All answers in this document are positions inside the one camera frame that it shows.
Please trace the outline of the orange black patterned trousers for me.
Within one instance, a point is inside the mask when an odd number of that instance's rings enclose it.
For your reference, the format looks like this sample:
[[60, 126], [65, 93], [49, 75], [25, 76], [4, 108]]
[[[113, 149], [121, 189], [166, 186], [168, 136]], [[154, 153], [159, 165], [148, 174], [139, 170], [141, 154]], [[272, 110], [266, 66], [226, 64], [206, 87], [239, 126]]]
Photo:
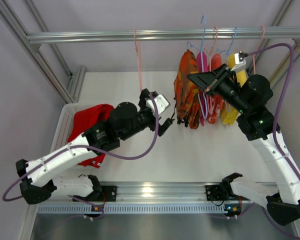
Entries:
[[198, 98], [200, 90], [188, 75], [198, 72], [195, 55], [188, 49], [180, 59], [173, 86], [177, 123], [193, 130], [199, 127], [202, 110]]

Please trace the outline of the blue hanger with patterned trousers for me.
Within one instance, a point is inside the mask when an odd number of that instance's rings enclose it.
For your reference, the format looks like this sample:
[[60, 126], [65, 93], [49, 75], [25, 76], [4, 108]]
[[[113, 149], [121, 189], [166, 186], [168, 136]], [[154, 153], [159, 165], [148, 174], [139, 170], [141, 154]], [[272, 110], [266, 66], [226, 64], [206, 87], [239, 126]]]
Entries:
[[194, 48], [196, 50], [198, 50], [198, 53], [200, 52], [204, 52], [204, 41], [205, 41], [205, 34], [206, 34], [206, 29], [207, 29], [207, 18], [205, 15], [203, 15], [201, 17], [200, 23], [203, 24], [203, 32], [202, 32], [202, 38], [201, 38], [201, 42], [200, 42], [200, 47], [196, 47], [194, 46], [190, 40], [187, 41], [186, 43], [186, 48]]

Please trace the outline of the pink hanger with red trousers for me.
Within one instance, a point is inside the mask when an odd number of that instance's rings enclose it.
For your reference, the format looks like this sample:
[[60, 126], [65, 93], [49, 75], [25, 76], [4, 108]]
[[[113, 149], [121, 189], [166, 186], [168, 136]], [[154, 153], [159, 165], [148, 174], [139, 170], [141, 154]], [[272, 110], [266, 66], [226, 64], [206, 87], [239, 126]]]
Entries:
[[141, 42], [137, 40], [137, 31], [133, 30], [134, 37], [134, 45], [135, 45], [135, 53], [137, 57], [137, 72], [138, 72], [138, 83], [140, 92], [143, 89], [143, 81], [142, 81], [142, 58], [141, 58]]

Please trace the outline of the red trousers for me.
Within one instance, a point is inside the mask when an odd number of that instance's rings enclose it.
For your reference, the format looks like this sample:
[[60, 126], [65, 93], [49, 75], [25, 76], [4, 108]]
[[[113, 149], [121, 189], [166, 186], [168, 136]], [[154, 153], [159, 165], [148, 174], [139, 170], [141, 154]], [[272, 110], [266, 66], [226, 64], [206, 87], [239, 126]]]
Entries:
[[[110, 104], [98, 104], [96, 106], [75, 113], [73, 118], [72, 131], [67, 142], [69, 143], [73, 141], [79, 134], [91, 128], [96, 123], [107, 120], [110, 115], [110, 112], [113, 109], [114, 107]], [[105, 156], [106, 155], [102, 153], [97, 157], [82, 161], [78, 165], [83, 167], [93, 167], [99, 169], [103, 163]]]

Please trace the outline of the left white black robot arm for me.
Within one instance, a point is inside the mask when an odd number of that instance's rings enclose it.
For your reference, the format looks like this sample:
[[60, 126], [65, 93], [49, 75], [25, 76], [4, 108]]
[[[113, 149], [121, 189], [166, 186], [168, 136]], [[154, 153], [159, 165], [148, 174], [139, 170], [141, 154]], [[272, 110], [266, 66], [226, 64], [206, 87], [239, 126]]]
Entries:
[[171, 118], [164, 124], [159, 123], [160, 115], [169, 107], [164, 95], [145, 88], [140, 93], [138, 106], [122, 102], [110, 112], [108, 119], [94, 124], [56, 151], [37, 160], [19, 160], [16, 170], [22, 198], [29, 205], [64, 196], [83, 203], [97, 201], [102, 186], [96, 176], [63, 177], [60, 174], [88, 159], [109, 155], [120, 147], [121, 141], [146, 128], [155, 133], [155, 138], [162, 136], [173, 123]]

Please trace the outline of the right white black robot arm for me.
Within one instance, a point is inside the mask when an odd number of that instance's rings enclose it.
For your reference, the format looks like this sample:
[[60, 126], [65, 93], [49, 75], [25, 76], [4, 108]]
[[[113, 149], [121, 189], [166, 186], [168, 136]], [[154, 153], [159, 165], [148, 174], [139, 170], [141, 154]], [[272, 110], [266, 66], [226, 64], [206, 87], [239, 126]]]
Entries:
[[187, 78], [208, 95], [219, 95], [240, 113], [238, 127], [258, 151], [276, 183], [271, 188], [235, 172], [219, 184], [206, 187], [207, 198], [251, 200], [266, 209], [281, 226], [300, 219], [300, 170], [285, 145], [280, 126], [265, 106], [273, 96], [269, 81], [255, 74], [240, 85], [235, 72], [226, 64], [210, 72], [191, 73]]

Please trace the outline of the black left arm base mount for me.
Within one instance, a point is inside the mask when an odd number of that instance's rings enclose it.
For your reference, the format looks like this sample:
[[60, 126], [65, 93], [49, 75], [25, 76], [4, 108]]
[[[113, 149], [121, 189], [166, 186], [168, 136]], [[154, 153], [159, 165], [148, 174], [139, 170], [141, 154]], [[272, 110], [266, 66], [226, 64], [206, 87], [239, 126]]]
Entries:
[[93, 202], [116, 202], [117, 200], [117, 186], [102, 185], [93, 190], [90, 201]]

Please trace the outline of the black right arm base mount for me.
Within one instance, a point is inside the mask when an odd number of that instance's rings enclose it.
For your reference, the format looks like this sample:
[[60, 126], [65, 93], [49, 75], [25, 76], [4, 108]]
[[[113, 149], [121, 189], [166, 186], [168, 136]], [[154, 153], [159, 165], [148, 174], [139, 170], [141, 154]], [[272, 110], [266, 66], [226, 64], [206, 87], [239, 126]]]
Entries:
[[230, 198], [230, 190], [223, 184], [212, 184], [205, 186], [208, 201], [226, 201]]

